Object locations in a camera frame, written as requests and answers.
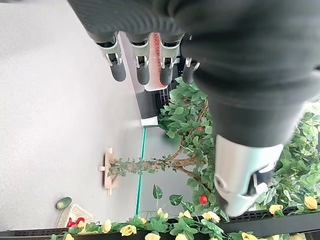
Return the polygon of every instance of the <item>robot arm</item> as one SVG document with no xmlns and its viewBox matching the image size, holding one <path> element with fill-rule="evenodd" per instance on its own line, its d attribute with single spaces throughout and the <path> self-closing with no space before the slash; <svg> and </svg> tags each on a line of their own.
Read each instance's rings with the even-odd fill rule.
<svg viewBox="0 0 320 240">
<path fill-rule="evenodd" d="M 320 1 L 68 1 L 117 81 L 126 77 L 118 31 L 132 44 L 141 84 L 149 81 L 149 33 L 161 36 L 164 85 L 182 34 L 192 35 L 183 78 L 208 95 L 216 198 L 229 216 L 246 211 L 268 189 L 304 103 L 320 92 Z"/>
</svg>

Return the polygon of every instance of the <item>yellow rose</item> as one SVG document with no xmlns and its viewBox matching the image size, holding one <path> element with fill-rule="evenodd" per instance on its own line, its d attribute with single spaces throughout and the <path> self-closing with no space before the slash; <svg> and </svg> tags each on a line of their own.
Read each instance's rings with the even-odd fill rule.
<svg viewBox="0 0 320 240">
<path fill-rule="evenodd" d="M 160 207 L 159 209 L 158 209 L 158 211 L 156 212 L 156 214 L 158 214 L 158 215 L 161 215 L 161 214 L 163 214 L 164 212 L 162 211 L 162 208 Z"/>
<path fill-rule="evenodd" d="M 271 205 L 269 208 L 269 212 L 271 214 L 275 215 L 276 212 L 282 211 L 283 208 L 284 208 L 284 206 L 282 206 L 282 205 Z"/>
<path fill-rule="evenodd" d="M 74 240 L 70 233 L 65 236 L 65 240 Z"/>
<path fill-rule="evenodd" d="M 161 208 L 161 207 L 158 209 L 158 211 L 156 212 L 156 214 L 157 214 L 158 216 L 163 217 L 164 219 L 167 219 L 167 218 L 169 217 L 169 214 L 168 214 L 167 212 L 164 213 L 164 212 L 162 211 L 162 208 Z"/>
<path fill-rule="evenodd" d="M 241 236 L 243 240 L 258 240 L 258 238 L 256 238 L 255 236 L 247 234 L 245 232 L 241 233 Z"/>
<path fill-rule="evenodd" d="M 182 213 L 182 212 L 179 213 L 179 218 L 182 218 L 182 217 L 186 217 L 188 219 L 192 219 L 192 216 L 191 216 L 191 214 L 190 214 L 190 212 L 188 210 L 185 211 L 184 213 Z"/>
<path fill-rule="evenodd" d="M 145 240 L 159 240 L 160 236 L 154 233 L 148 233 L 147 235 L 145 235 L 144 237 Z"/>
<path fill-rule="evenodd" d="M 186 235 L 184 235 L 183 233 L 179 233 L 176 237 L 175 240 L 188 240 Z"/>
<path fill-rule="evenodd" d="M 213 219 L 216 223 L 220 222 L 220 217 L 213 211 L 205 212 L 204 214 L 202 214 L 202 217 L 208 221 Z"/>
<path fill-rule="evenodd" d="M 318 208 L 318 203 L 317 200 L 315 200 L 314 197 L 312 196 L 305 196 L 304 197 L 304 204 L 308 209 L 317 209 Z"/>
<path fill-rule="evenodd" d="M 142 221 L 142 224 L 145 225 L 147 220 L 144 217 L 139 217 L 139 219 Z"/>
<path fill-rule="evenodd" d="M 296 235 L 290 236 L 290 240 L 303 240 L 306 239 L 303 233 L 297 233 Z"/>
<path fill-rule="evenodd" d="M 108 233 L 111 230 L 111 221 L 110 219 L 107 219 L 103 224 L 102 224 L 102 232 L 104 234 Z"/>
<path fill-rule="evenodd" d="M 137 234 L 137 228 L 133 225 L 126 225 L 120 230 L 121 236 L 130 236 L 131 234 Z"/>
<path fill-rule="evenodd" d="M 78 234 L 85 234 L 86 233 L 86 224 L 84 223 L 84 221 L 80 221 L 77 225 L 78 228 L 82 228 L 83 229 L 78 233 Z"/>
</svg>

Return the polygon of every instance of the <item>red fruit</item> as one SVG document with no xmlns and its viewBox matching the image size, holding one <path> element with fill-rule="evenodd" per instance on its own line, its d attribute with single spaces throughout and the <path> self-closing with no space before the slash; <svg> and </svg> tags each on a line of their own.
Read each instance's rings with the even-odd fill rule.
<svg viewBox="0 0 320 240">
<path fill-rule="evenodd" d="M 201 195 L 201 196 L 199 197 L 199 203 L 201 203 L 201 204 L 206 204 L 207 202 L 208 202 L 208 198 L 207 198 L 206 195 Z"/>
</svg>

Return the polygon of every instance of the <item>wooden base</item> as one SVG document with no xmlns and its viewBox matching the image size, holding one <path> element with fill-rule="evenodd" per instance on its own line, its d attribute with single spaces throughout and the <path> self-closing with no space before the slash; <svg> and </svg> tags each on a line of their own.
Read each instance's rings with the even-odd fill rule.
<svg viewBox="0 0 320 240">
<path fill-rule="evenodd" d="M 104 157 L 104 166 L 99 165 L 98 171 L 104 172 L 104 188 L 106 189 L 106 195 L 111 196 L 112 195 L 112 189 L 118 187 L 117 183 L 117 176 L 111 178 L 108 176 L 111 164 L 110 160 L 113 160 L 115 158 L 113 154 L 112 147 L 109 147 L 108 152 L 105 154 Z"/>
</svg>

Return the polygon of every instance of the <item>artificial plant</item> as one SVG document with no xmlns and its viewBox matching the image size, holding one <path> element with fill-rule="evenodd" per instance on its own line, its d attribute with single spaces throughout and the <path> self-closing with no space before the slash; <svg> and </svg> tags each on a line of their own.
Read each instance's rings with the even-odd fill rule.
<svg viewBox="0 0 320 240">
<path fill-rule="evenodd" d="M 161 199 L 162 196 L 163 192 L 161 188 L 154 185 L 153 197 L 158 202 L 158 199 Z M 179 215 L 172 215 L 163 212 L 162 208 L 159 208 L 157 211 L 147 211 L 145 217 L 140 216 L 141 214 L 145 214 L 145 212 L 140 212 L 129 218 L 126 222 L 112 222 L 110 219 L 107 219 L 100 225 L 99 222 L 84 223 L 80 221 L 76 226 L 70 227 L 60 235 L 53 234 L 50 240 L 74 240 L 73 236 L 86 234 L 119 234 L 119 237 L 121 234 L 122 237 L 128 237 L 136 235 L 138 231 L 144 231 L 142 232 L 144 240 L 160 240 L 161 237 L 169 239 L 168 234 L 174 236 L 175 240 L 194 240 L 198 237 L 198 234 L 207 235 L 208 240 L 258 240 L 253 235 L 253 232 L 224 232 L 218 225 L 221 219 L 215 212 L 205 212 L 200 218 L 196 214 L 192 217 L 195 210 L 194 206 L 193 204 L 184 202 L 181 195 L 171 195 L 169 199 L 174 206 L 181 204 L 184 212 L 180 212 Z M 320 211 L 317 200 L 311 196 L 304 198 L 303 206 L 310 211 Z M 282 210 L 283 205 L 271 205 L 269 208 L 269 212 L 275 218 L 284 216 Z M 290 238 L 288 233 L 284 233 L 259 239 L 290 240 L 297 238 Z"/>
<path fill-rule="evenodd" d="M 127 172 L 172 169 L 182 171 L 190 178 L 187 185 L 193 190 L 192 204 L 197 214 L 203 211 L 218 211 L 216 203 L 215 172 L 215 123 L 208 112 L 207 96 L 198 87 L 176 79 L 178 86 L 170 91 L 170 103 L 163 106 L 159 126 L 169 138 L 179 138 L 180 147 L 173 155 L 162 159 L 135 161 L 114 160 L 110 175 L 125 176 Z M 319 197 L 320 161 L 317 150 L 320 129 L 318 103 L 310 105 L 296 126 L 291 142 L 283 148 L 280 161 L 269 184 L 269 191 L 257 199 L 255 207 L 267 209 L 272 204 L 300 206 L 305 195 Z M 180 159 L 180 154 L 188 158 Z M 194 166 L 193 171 L 184 167 Z"/>
</svg>

